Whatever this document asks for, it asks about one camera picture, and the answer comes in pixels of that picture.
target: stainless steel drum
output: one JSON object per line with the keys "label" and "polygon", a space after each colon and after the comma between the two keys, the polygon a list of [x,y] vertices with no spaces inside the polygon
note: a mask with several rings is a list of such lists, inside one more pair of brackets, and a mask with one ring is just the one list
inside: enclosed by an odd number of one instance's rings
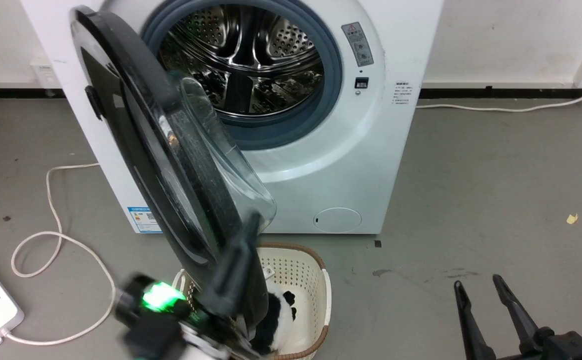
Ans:
{"label": "stainless steel drum", "polygon": [[309,37],[287,19],[245,5],[207,7],[169,31],[158,58],[193,75],[218,111],[247,122],[284,112],[320,86],[324,70]]}

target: black and white stuffed animal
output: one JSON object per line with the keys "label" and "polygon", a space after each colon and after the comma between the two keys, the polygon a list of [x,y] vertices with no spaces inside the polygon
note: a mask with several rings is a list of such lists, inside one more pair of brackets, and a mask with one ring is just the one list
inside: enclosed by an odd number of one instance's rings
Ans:
{"label": "black and white stuffed animal", "polygon": [[271,280],[266,281],[268,289],[268,312],[255,330],[255,337],[250,341],[251,347],[260,355],[278,351],[284,346],[291,335],[293,321],[297,309],[295,295],[290,292],[282,293],[278,284]]}

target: white plastic basket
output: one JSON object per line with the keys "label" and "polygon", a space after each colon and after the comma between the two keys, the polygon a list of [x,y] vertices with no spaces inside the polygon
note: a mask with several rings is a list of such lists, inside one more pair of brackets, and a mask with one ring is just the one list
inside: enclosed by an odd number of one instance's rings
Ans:
{"label": "white plastic basket", "polygon": [[[324,261],[300,245],[264,243],[257,248],[261,264],[275,271],[272,280],[295,294],[293,330],[275,360],[311,360],[329,333],[331,285]],[[195,285],[188,283],[191,296]]]}

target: green light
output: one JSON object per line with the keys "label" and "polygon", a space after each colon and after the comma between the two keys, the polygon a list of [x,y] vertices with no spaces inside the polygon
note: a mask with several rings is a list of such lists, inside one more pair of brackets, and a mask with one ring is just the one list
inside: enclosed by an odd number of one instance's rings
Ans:
{"label": "green light", "polygon": [[186,296],[164,282],[156,282],[144,293],[142,302],[148,309],[160,313],[172,308],[177,299],[186,300]]}

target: open black door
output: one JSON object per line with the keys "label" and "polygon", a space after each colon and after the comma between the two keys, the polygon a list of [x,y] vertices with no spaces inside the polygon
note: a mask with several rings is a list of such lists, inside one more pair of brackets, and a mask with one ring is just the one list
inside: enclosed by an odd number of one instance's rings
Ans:
{"label": "open black door", "polygon": [[[85,89],[184,269],[203,289],[222,248],[250,210],[275,215],[270,194],[223,130],[199,84],[176,85],[127,23],[113,13],[73,10],[71,32]],[[243,305],[247,326],[267,310],[256,262]]]}

